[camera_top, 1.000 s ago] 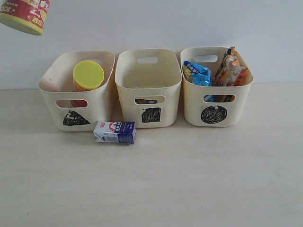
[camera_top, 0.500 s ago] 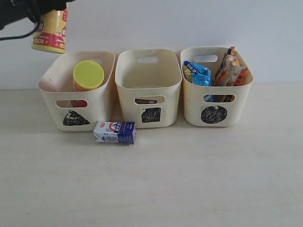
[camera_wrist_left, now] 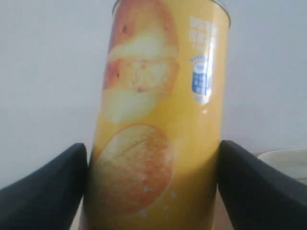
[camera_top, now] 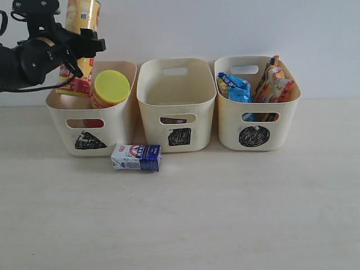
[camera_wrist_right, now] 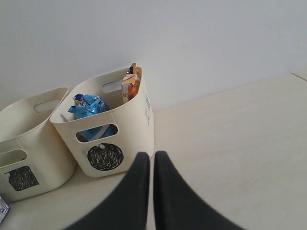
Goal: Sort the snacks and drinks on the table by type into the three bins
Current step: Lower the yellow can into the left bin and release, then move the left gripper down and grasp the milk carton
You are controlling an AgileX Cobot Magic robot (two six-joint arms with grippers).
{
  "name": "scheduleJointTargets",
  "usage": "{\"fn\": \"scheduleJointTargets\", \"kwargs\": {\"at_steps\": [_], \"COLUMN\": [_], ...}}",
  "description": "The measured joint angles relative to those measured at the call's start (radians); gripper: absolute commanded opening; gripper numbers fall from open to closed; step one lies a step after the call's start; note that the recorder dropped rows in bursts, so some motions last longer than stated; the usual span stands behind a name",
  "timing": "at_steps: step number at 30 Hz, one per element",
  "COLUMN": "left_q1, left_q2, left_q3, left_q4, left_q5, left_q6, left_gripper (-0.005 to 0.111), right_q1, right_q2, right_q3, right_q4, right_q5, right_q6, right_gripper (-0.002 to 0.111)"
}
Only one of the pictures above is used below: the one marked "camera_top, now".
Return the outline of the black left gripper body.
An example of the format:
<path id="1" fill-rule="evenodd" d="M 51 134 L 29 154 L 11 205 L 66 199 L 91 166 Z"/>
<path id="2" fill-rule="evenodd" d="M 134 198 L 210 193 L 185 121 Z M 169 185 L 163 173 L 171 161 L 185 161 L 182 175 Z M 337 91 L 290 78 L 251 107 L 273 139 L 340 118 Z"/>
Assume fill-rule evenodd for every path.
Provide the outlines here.
<path id="1" fill-rule="evenodd" d="M 73 68 L 73 53 L 64 42 L 69 33 L 53 16 L 27 16 L 26 23 L 29 37 L 16 49 L 24 84 L 42 84 L 61 65 Z"/>

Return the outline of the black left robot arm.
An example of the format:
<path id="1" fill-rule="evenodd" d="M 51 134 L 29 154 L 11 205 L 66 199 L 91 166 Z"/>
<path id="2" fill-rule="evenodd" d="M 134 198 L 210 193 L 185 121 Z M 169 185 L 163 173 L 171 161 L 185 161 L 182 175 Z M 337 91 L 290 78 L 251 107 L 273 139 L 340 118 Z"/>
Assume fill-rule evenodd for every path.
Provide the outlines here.
<path id="1" fill-rule="evenodd" d="M 59 7 L 59 1 L 13 1 L 10 16 L 27 23 L 29 37 L 14 48 L 1 46 L 1 92 L 42 91 L 46 75 L 61 65 L 72 76 L 53 88 L 64 87 L 83 76 L 79 59 L 93 58 L 106 49 L 95 31 L 74 33 L 57 23 Z"/>

